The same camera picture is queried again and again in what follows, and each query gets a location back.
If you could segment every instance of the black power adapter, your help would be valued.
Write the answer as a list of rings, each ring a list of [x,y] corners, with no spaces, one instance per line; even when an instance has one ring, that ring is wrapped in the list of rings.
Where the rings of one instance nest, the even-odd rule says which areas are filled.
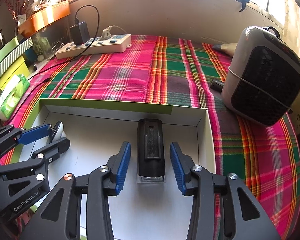
[[[75,45],[81,45],[86,43],[90,39],[88,27],[86,22],[79,23],[76,18],[74,20],[75,25],[70,28],[70,33]]]

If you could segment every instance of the black speaker grille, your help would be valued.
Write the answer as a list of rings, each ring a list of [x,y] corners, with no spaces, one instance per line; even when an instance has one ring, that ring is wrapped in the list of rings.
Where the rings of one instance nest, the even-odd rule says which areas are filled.
[[[242,75],[246,81],[290,106],[300,91],[300,74],[270,49],[256,47]],[[266,126],[275,124],[287,111],[270,96],[240,81],[231,103],[237,110]]]

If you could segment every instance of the orange container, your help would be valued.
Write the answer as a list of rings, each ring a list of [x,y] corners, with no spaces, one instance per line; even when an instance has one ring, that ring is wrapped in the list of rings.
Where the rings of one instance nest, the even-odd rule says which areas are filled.
[[[30,38],[37,31],[70,14],[69,2],[48,6],[30,16],[19,28],[18,33]]]

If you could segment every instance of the open box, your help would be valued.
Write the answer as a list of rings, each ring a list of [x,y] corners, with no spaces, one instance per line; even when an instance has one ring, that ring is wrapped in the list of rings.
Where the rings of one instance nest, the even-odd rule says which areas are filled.
[[[162,121],[166,182],[137,184],[137,126],[143,118]],[[177,141],[195,164],[216,172],[211,125],[207,109],[147,103],[86,99],[41,99],[25,128],[62,121],[71,146],[49,165],[53,188],[66,173],[89,174],[117,154],[122,142],[131,143],[131,159],[123,190],[109,197],[114,237],[121,240],[176,239],[187,237],[192,196],[178,190],[169,147]],[[27,160],[47,138],[16,148],[13,161]],[[39,206],[42,198],[36,203]],[[86,236],[86,195],[82,196],[81,235]]]

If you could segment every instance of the table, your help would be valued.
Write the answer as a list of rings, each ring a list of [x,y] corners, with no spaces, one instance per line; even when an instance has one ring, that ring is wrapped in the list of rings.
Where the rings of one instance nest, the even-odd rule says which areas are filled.
[[[217,174],[235,172],[261,203],[282,239],[293,231],[300,210],[300,154],[286,114],[274,126],[260,127],[229,111],[212,78],[225,81],[231,59],[210,44],[156,36],[133,36],[124,53],[82,56],[31,80],[13,120],[17,127],[40,98],[104,99],[209,109]],[[50,82],[42,83],[47,77]],[[3,159],[10,163],[13,151]],[[220,209],[216,199],[215,239]]]

